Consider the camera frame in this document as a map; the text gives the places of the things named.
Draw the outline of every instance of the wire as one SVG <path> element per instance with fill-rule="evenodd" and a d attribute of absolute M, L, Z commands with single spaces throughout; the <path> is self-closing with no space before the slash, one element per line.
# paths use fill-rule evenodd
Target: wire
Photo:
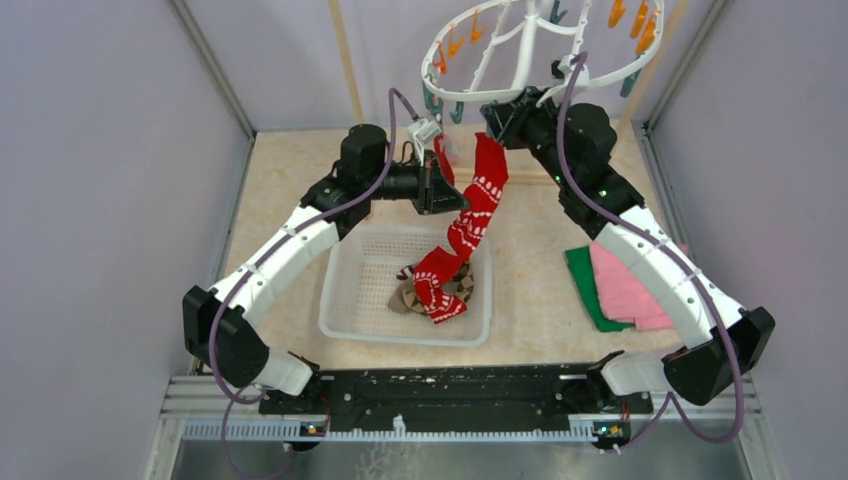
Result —
<path fill-rule="evenodd" d="M 324 435 L 326 435 L 327 433 L 330 432 L 330 411 L 333 408 L 333 406 L 330 404 L 330 401 L 327 400 L 326 398 L 322 398 L 321 400 L 324 400 L 324 403 L 327 404 L 327 418 L 324 420 Z"/>
<path fill-rule="evenodd" d="M 730 335 L 727 333 L 727 328 L 724 326 L 724 322 L 721 319 L 721 315 L 718 312 L 718 308 L 715 305 L 712 297 L 710 296 L 707 288 L 704 286 L 701 279 L 695 275 L 695 272 L 689 265 L 678 256 L 673 250 L 671 250 L 666 245 L 660 245 L 659 240 L 651 236 L 649 233 L 644 232 L 642 229 L 633 225 L 632 223 L 622 219 L 618 215 L 606 210 L 602 206 L 595 203 L 588 195 L 586 195 L 583 190 L 580 189 L 580 186 L 577 185 L 577 182 L 574 180 L 574 177 L 571 174 L 571 171 L 568 169 L 568 161 L 565 154 L 565 117 L 566 111 L 568 110 L 568 106 L 571 103 L 571 98 L 574 95 L 574 87 L 577 83 L 577 73 L 579 73 L 584 64 L 586 63 L 586 58 L 588 56 L 587 52 L 581 52 L 578 54 L 573 60 L 572 63 L 575 64 L 574 72 L 569 81 L 568 86 L 565 89 L 565 94 L 562 99 L 562 103 L 559 108 L 559 116 L 557 118 L 557 157 L 559 159 L 560 168 L 562 168 L 563 177 L 565 177 L 566 183 L 568 186 L 574 191 L 580 200 L 585 203 L 589 208 L 597 212 L 602 217 L 606 218 L 610 222 L 621 225 L 622 227 L 630 230 L 634 234 L 638 235 L 646 242 L 651 245 L 658 247 L 660 251 L 662 251 L 666 256 L 668 256 L 678 267 L 685 273 L 687 276 L 692 278 L 692 283 L 695 286 L 695 289 L 698 291 L 698 295 L 704 300 L 704 303 L 707 306 L 707 310 L 709 310 L 710 315 L 715 320 L 716 329 L 718 330 L 719 337 L 721 338 L 721 343 L 724 346 L 725 352 L 727 353 L 727 358 L 730 360 L 730 373 L 733 377 L 733 390 L 736 397 L 736 412 L 733 420 L 733 425 L 730 427 L 730 430 L 724 435 L 718 437 L 712 437 L 704 434 L 700 430 L 698 430 L 692 421 L 686 416 L 686 413 L 683 411 L 683 408 L 680 405 L 680 402 L 677 400 L 677 397 L 672 393 L 668 392 L 666 395 L 665 402 L 663 403 L 663 407 L 657 412 L 657 414 L 652 418 L 645 427 L 643 427 L 639 433 L 637 433 L 630 442 L 627 443 L 622 449 L 632 447 L 637 444 L 643 437 L 644 433 L 650 431 L 653 428 L 653 425 L 656 421 L 662 416 L 665 412 L 666 407 L 668 406 L 669 401 L 674 403 L 674 407 L 680 412 L 680 418 L 683 420 L 683 423 L 689 428 L 689 430 L 695 434 L 696 437 L 710 443 L 725 443 L 733 440 L 742 430 L 742 421 L 745 415 L 745 398 L 742 391 L 742 372 L 739 368 L 738 360 L 733 356 L 733 352 L 735 352 L 733 348 L 733 342 L 730 339 Z"/>
<path fill-rule="evenodd" d="M 418 114 L 415 112 L 415 110 L 412 108 L 412 105 L 409 103 L 409 100 L 407 100 L 406 97 L 404 97 L 403 94 L 401 94 L 396 88 L 394 88 L 394 87 L 390 88 L 389 89 L 389 122 L 390 122 L 389 149 L 388 149 L 388 152 L 387 152 L 387 155 L 386 155 L 385 164 L 383 165 L 383 170 L 377 176 L 377 179 L 374 180 L 374 183 L 370 187 L 368 187 L 368 190 L 366 190 L 365 192 L 363 192 L 361 195 L 354 198 L 353 200 L 346 202 L 342 205 L 339 205 L 337 207 L 333 207 L 330 210 L 327 210 L 326 212 L 323 212 L 319 215 L 316 215 L 316 216 L 310 218 L 309 220 L 306 220 L 305 222 L 301 223 L 300 225 L 298 225 L 297 227 L 294 228 L 295 233 L 300 233 L 304 229 L 308 228 L 309 226 L 311 226 L 311 225 L 313 225 L 313 224 L 315 224 L 315 223 L 317 223 L 321 220 L 324 220 L 325 218 L 336 215 L 337 213 L 343 212 L 343 211 L 345 211 L 345 210 L 347 210 L 351 207 L 358 205 L 359 203 L 362 203 L 363 201 L 367 200 L 377 190 L 377 188 L 380 187 L 380 185 L 382 185 L 383 180 L 386 178 L 386 175 L 388 175 L 389 168 L 392 165 L 392 158 L 394 158 L 395 146 L 396 146 L 396 140 L 397 140 L 397 134 L 396 134 L 396 131 L 395 131 L 396 126 L 397 126 L 397 115 L 395 113 L 395 104 L 394 104 L 394 98 L 393 97 L 397 97 L 401 101 L 401 103 L 404 105 L 404 107 L 406 107 L 407 112 L 409 112 L 410 116 L 412 116 L 413 119 L 419 118 Z M 258 260 L 256 260 L 256 264 L 255 264 L 256 268 L 258 269 L 259 267 L 261 267 L 262 264 L 264 264 L 272 255 L 274 255 L 274 253 L 276 253 L 277 250 L 280 249 L 280 247 L 285 245 L 286 242 L 288 242 L 290 238 L 291 238 L 290 235 L 285 235 L 282 238 L 280 238 L 276 243 L 274 243 L 271 246 L 271 248 L 268 249 L 267 252 L 265 252 L 261 257 L 259 257 Z M 284 465 L 279 470 L 270 474 L 269 476 L 262 476 L 262 477 L 249 476 L 249 475 L 245 474 L 244 472 L 242 472 L 241 470 L 239 470 L 238 467 L 236 467 L 235 463 L 233 463 L 233 459 L 230 456 L 229 448 L 227 446 L 227 441 L 226 441 L 227 419 L 230 416 L 230 412 L 232 411 L 233 405 L 235 405 L 236 403 L 241 404 L 241 405 L 251 405 L 251 404 L 259 402 L 262 399 L 262 397 L 265 395 L 266 388 L 263 386 L 261 391 L 259 392 L 259 395 L 257 395 L 256 397 L 253 397 L 253 398 L 242 398 L 240 396 L 241 393 L 247 387 L 242 387 L 237 392 L 233 393 L 229 389 L 229 387 L 227 387 L 227 384 L 224 380 L 224 377 L 221 376 L 221 370 L 218 366 L 218 358 L 217 358 L 217 350 L 216 350 L 216 342 L 217 342 L 217 339 L 218 339 L 218 327 L 221 323 L 221 318 L 223 317 L 224 312 L 226 311 L 227 307 L 230 305 L 230 303 L 232 303 L 233 299 L 238 294 L 239 290 L 241 290 L 241 288 L 250 279 L 251 275 L 252 275 L 252 272 L 248 270 L 244 273 L 244 275 L 241 276 L 241 278 L 239 278 L 236 281 L 236 284 L 229 291 L 229 293 L 227 293 L 226 297 L 224 298 L 224 301 L 221 302 L 221 306 L 215 312 L 215 317 L 212 319 L 212 326 L 211 326 L 211 330 L 210 330 L 210 333 L 209 333 L 209 365 L 212 367 L 212 375 L 215 378 L 215 383 L 218 384 L 218 387 L 221 389 L 221 391 L 224 393 L 224 395 L 226 395 L 227 398 L 230 399 L 230 403 L 229 403 L 229 405 L 227 405 L 227 409 L 224 411 L 224 418 L 223 418 L 222 424 L 221 424 L 221 426 L 222 426 L 222 428 L 221 428 L 221 442 L 223 443 L 223 446 L 224 446 L 224 458 L 227 461 L 227 465 L 230 467 L 230 469 L 233 471 L 233 473 L 235 473 L 237 476 L 239 476 L 243 479 L 246 479 L 246 480 L 266 480 L 266 479 L 268 479 L 268 480 L 270 480 L 270 479 L 277 478 L 280 475 L 284 474 L 289 469 L 289 467 L 291 466 L 291 460 L 285 462 Z"/>
<path fill-rule="evenodd" d="M 618 447 L 618 450 L 622 451 L 622 450 L 627 449 L 628 447 L 632 446 L 634 444 L 634 442 L 637 442 L 638 441 L 637 439 L 643 438 L 645 435 L 648 434 L 648 432 L 653 430 L 654 427 L 657 426 L 657 422 L 655 420 L 657 418 L 662 417 L 663 414 L 665 414 L 665 411 L 668 409 L 668 404 L 670 402 L 671 402 L 671 398 L 668 395 L 666 395 L 665 401 L 663 401 L 663 404 L 660 405 L 659 409 L 657 409 L 657 413 L 654 416 L 654 418 L 651 419 L 651 421 L 649 421 L 645 425 L 642 425 L 642 428 L 640 428 L 639 431 L 636 432 L 635 435 L 633 435 L 630 442 L 628 442 L 624 446 Z M 603 449 L 589 448 L 589 447 L 585 447 L 585 446 L 583 446 L 583 447 L 572 447 L 572 446 L 569 446 L 569 445 L 561 445 L 561 446 L 559 446 L 559 448 L 564 448 L 566 450 L 574 451 L 574 452 L 577 452 L 577 453 L 607 453 L 607 452 L 615 452 L 616 451 L 615 449 L 603 450 Z"/>
<path fill-rule="evenodd" d="M 400 164 L 401 164 L 401 165 L 405 165 L 405 164 L 407 164 L 407 163 L 412 163 L 412 156 L 411 156 L 411 155 L 409 156 L 409 158 L 406 158 L 406 146 L 407 146 L 407 145 L 409 145 L 410 147 L 415 148 L 415 147 L 412 145 L 412 142 L 410 142 L 409 140 L 407 140 L 407 141 L 403 142 L 403 147 L 401 147 L 401 150 L 400 150 Z"/>

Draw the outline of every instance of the patterned sock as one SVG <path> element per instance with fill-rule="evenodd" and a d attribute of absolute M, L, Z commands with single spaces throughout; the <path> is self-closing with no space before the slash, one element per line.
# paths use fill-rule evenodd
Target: patterned sock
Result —
<path fill-rule="evenodd" d="M 471 208 L 459 214 L 447 233 L 448 243 L 456 255 L 437 247 L 415 267 L 415 293 L 427 314 L 437 324 L 468 308 L 453 295 L 445 293 L 441 286 L 451 281 L 480 245 L 509 178 L 503 147 L 485 133 L 477 133 L 476 136 L 474 179 L 463 193 L 471 203 Z"/>
<path fill-rule="evenodd" d="M 503 147 L 486 134 L 478 133 L 474 179 L 463 193 L 471 208 L 463 210 L 448 228 L 448 242 L 463 261 L 471 259 L 483 240 L 508 178 Z"/>
<path fill-rule="evenodd" d="M 461 266 L 462 259 L 442 247 L 436 247 L 415 267 L 415 293 L 435 323 L 444 322 L 468 309 L 458 298 L 441 289 L 453 279 Z"/>

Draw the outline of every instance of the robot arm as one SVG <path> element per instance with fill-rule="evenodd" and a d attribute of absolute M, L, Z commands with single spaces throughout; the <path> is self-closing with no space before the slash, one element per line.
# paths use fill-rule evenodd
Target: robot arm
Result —
<path fill-rule="evenodd" d="M 675 391 L 691 403 L 704 405 L 732 383 L 729 359 L 718 338 L 714 319 L 693 285 L 698 277 L 709 294 L 736 349 L 742 373 L 758 361 L 774 329 L 774 319 L 762 307 L 745 310 L 719 290 L 663 232 L 644 199 L 610 165 L 616 142 L 609 117 L 601 107 L 572 105 L 566 111 L 568 166 L 581 190 L 602 208 L 618 215 L 659 240 L 643 238 L 601 216 L 564 182 L 557 153 L 558 106 L 544 92 L 529 87 L 509 103 L 482 107 L 492 135 L 506 148 L 527 148 L 560 187 L 565 213 L 604 248 L 626 264 L 662 306 L 677 327 L 684 347 L 671 354 L 622 354 L 602 369 L 612 392 Z M 660 250 L 668 247 L 684 259 L 691 273 Z"/>
<path fill-rule="evenodd" d="M 195 286 L 183 297 L 186 349 L 210 364 L 213 319 L 231 297 L 216 340 L 217 364 L 224 379 L 237 388 L 258 383 L 299 395 L 317 367 L 291 353 L 268 348 L 256 333 L 289 283 L 370 213 L 372 199 L 411 200 L 422 215 L 468 208 L 465 198 L 444 179 L 435 154 L 423 149 L 439 132 L 433 127 L 427 119 L 413 123 L 410 137 L 414 158 L 393 163 L 371 198 L 296 232 L 295 227 L 361 195 L 379 176 L 386 156 L 385 131 L 374 125 L 351 128 L 332 172 L 309 188 L 282 227 L 235 272 L 209 290 Z M 283 243 L 285 237 L 290 239 Z"/>

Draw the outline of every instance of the black metal base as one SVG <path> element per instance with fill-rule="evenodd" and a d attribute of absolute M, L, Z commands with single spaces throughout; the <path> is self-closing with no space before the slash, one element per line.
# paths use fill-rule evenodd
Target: black metal base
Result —
<path fill-rule="evenodd" d="M 599 372 L 611 357 L 594 364 L 322 371 L 300 397 L 269 392 L 259 413 L 330 412 L 336 432 L 391 431 L 398 415 L 409 432 L 529 432 L 568 430 L 568 415 L 617 414 L 625 403 L 630 413 L 651 413 L 649 396 L 608 391 Z"/>

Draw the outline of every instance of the teal clothespin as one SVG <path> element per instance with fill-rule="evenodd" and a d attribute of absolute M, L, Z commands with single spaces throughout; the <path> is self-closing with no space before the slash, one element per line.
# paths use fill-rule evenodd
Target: teal clothespin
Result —
<path fill-rule="evenodd" d="M 554 0 L 554 4 L 551 6 L 551 15 L 548 19 L 550 20 L 551 23 L 553 23 L 555 25 L 559 25 L 560 20 L 562 20 L 562 18 L 565 16 L 566 13 L 568 13 L 567 8 L 565 10 L 563 10 L 562 13 L 560 13 L 560 11 L 559 11 L 559 0 Z"/>
<path fill-rule="evenodd" d="M 424 87 L 424 107 L 427 108 L 427 111 L 430 112 L 430 115 L 434 117 L 438 115 L 441 117 L 445 102 L 441 98 L 436 101 L 436 96 L 433 94 L 433 92 L 427 89 L 427 85 L 424 83 L 423 80 L 421 81 L 421 85 Z"/>
<path fill-rule="evenodd" d="M 462 112 L 465 111 L 465 102 L 456 102 L 456 108 L 451 112 L 451 120 L 453 123 L 462 123 Z"/>
<path fill-rule="evenodd" d="M 633 86 L 636 85 L 636 80 L 639 79 L 640 73 L 642 73 L 641 68 L 624 78 L 624 81 L 621 83 L 621 92 L 619 92 L 621 98 L 627 98 L 630 96 L 630 92 L 633 91 Z"/>

